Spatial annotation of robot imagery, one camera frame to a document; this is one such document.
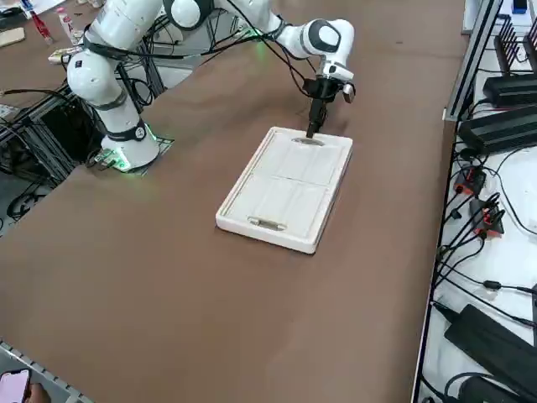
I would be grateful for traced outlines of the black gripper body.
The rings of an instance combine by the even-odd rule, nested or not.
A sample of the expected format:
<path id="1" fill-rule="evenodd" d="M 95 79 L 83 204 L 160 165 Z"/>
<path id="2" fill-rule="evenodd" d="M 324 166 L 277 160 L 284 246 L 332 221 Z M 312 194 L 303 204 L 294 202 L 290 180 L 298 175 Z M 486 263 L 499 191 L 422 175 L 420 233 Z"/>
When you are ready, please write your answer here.
<path id="1" fill-rule="evenodd" d="M 338 82 L 324 77 L 305 79 L 302 89 L 312 99 L 333 102 L 338 93 Z"/>

